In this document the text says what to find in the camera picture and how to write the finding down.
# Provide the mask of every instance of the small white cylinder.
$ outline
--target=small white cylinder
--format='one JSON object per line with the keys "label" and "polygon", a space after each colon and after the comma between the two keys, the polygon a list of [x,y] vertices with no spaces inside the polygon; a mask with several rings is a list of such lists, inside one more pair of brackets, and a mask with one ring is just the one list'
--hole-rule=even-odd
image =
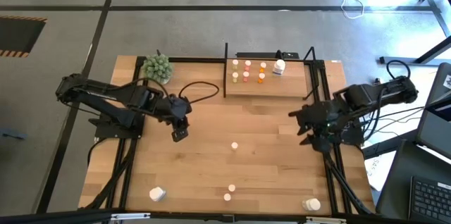
{"label": "small white cylinder", "polygon": [[273,73],[276,75],[282,75],[285,70],[285,62],[282,59],[277,60],[274,63]]}
{"label": "small white cylinder", "polygon": [[229,193],[224,194],[224,200],[230,201],[232,199],[232,196]]}
{"label": "small white cylinder", "polygon": [[232,149],[236,150],[238,148],[238,143],[237,142],[233,142],[232,143]]}
{"label": "small white cylinder", "polygon": [[238,69],[238,60],[237,60],[237,59],[234,59],[234,60],[232,61],[232,64],[233,64],[233,70],[237,70],[237,69]]}
{"label": "small white cylinder", "polygon": [[307,211],[318,211],[321,208],[321,203],[318,199],[309,199],[303,201],[302,206]]}
{"label": "small white cylinder", "polygon": [[155,187],[149,192],[149,196],[153,201],[160,201],[161,199],[163,199],[164,195],[166,195],[166,191],[161,189],[160,187]]}

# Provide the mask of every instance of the computer monitor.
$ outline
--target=computer monitor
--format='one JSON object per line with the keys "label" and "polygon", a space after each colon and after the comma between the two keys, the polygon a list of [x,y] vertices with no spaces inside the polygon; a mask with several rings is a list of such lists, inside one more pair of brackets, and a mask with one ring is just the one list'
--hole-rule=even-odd
{"label": "computer monitor", "polygon": [[416,139],[446,158],[451,158],[451,95],[448,94],[451,89],[447,84],[450,77],[451,65],[440,64],[419,122]]}

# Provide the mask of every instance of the gray floor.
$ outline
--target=gray floor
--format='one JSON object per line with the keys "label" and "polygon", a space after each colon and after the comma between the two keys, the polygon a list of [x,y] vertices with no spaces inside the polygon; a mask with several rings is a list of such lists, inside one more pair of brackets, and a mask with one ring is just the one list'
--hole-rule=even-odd
{"label": "gray floor", "polygon": [[[362,0],[366,6],[415,6],[417,0]],[[447,20],[446,0],[436,0]],[[113,5],[310,5],[342,0],[113,0]],[[102,5],[104,0],[0,0],[0,5]],[[425,1],[421,6],[428,6]],[[54,91],[62,76],[82,70],[99,12],[0,12],[49,19],[28,58],[0,58],[0,125],[29,135],[0,141],[0,215],[32,212],[67,108]],[[420,56],[445,38],[431,12],[367,13],[348,20],[341,12],[110,12],[90,77],[109,81],[117,55],[223,56],[238,51],[298,51],[341,60],[347,82],[388,80],[379,56]],[[434,71],[413,68],[416,78]],[[422,98],[427,86],[418,86]],[[79,113],[50,211],[76,209],[94,128]]]}

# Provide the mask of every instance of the wooden table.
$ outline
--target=wooden table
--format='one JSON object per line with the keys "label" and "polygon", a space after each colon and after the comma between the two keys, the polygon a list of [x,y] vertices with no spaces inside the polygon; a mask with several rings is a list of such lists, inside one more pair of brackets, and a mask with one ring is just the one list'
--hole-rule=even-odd
{"label": "wooden table", "polygon": [[[132,80],[136,56],[119,56],[111,83],[123,85]],[[345,86],[339,61],[326,61],[330,92]],[[188,114],[189,137],[175,143],[172,127],[146,118],[133,164],[126,209],[184,213],[255,213],[330,215],[323,157],[311,146],[300,146],[305,135],[296,135],[299,127],[288,112],[313,97],[223,98],[223,64],[174,63],[175,73],[166,85],[169,93],[178,93],[192,81],[204,80],[221,88],[215,97],[195,103]],[[308,67],[305,78],[310,81]],[[214,92],[206,85],[193,85],[184,95],[194,100]],[[232,142],[239,147],[233,151]],[[109,139],[92,152],[80,206],[86,206],[101,191],[113,169],[117,139]],[[341,146],[347,181],[356,195],[374,210],[362,153],[351,146]],[[114,206],[118,205],[121,181],[116,188]],[[228,185],[236,186],[232,200],[223,195]],[[160,202],[149,198],[149,190],[160,186],[167,191]],[[341,211],[340,187],[335,181]],[[321,210],[307,213],[302,201],[316,197]]]}

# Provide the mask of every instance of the green plant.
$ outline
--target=green plant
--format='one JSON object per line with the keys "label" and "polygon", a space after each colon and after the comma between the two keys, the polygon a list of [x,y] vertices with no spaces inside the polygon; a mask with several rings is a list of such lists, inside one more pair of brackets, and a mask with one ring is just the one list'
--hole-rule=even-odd
{"label": "green plant", "polygon": [[167,56],[160,54],[159,50],[156,52],[157,54],[147,56],[142,67],[147,77],[166,84],[172,76],[173,67]]}

